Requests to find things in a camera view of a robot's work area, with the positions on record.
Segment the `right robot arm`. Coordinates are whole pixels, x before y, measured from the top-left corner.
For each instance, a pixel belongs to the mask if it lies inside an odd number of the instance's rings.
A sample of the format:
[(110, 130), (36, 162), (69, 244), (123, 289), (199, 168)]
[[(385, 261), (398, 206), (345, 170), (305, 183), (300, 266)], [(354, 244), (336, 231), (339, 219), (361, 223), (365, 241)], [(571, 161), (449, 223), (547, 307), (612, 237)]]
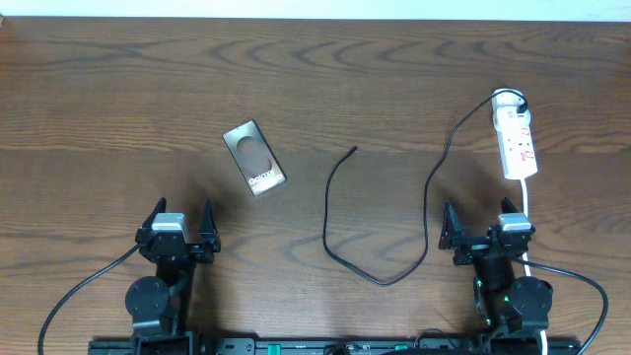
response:
[(518, 277), (513, 268), (513, 260), (528, 251), (535, 228), (510, 199), (503, 199), (501, 206), (497, 222), (484, 236), (468, 237), (453, 206), (445, 203), (439, 249), (454, 253), (454, 265), (474, 268), (476, 309), (490, 327), (480, 337), (483, 350), (499, 351), (525, 342), (525, 354), (548, 354), (545, 330), (552, 286), (529, 274)]

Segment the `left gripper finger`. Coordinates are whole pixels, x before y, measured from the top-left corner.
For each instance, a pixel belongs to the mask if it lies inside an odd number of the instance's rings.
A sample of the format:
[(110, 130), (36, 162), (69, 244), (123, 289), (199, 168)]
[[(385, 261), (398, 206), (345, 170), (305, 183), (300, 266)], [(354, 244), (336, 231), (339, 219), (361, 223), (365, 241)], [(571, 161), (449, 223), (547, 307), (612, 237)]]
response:
[(141, 228), (151, 230), (155, 218), (157, 217), (158, 214), (164, 213), (166, 211), (166, 206), (167, 206), (167, 199), (165, 197), (160, 198), (156, 206), (154, 207), (153, 211), (149, 214), (147, 219), (142, 223)]
[(199, 235), (204, 244), (210, 247), (216, 247), (218, 245), (218, 232), (213, 218), (210, 199), (207, 199), (204, 205)]

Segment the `Galaxy S25 Ultra smartphone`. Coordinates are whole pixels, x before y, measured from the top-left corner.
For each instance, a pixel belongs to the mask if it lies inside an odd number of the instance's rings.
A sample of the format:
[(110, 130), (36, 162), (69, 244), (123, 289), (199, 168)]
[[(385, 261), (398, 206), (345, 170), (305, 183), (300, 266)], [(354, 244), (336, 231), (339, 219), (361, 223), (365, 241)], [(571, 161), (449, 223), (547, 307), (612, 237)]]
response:
[(253, 196), (285, 183), (287, 177), (254, 120), (223, 134), (231, 156)]

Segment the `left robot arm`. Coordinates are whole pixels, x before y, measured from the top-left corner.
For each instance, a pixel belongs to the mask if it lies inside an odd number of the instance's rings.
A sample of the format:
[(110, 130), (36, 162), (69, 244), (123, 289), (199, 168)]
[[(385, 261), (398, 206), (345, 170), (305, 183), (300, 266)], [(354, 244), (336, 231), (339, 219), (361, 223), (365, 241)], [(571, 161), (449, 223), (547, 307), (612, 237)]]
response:
[(135, 281), (125, 296), (132, 316), (131, 352), (134, 354), (206, 354), (209, 342), (187, 328), (195, 268), (210, 264), (221, 251), (212, 213), (205, 203), (199, 243), (189, 240), (185, 216), (168, 213), (161, 198), (135, 236), (139, 253), (155, 264), (156, 273)]

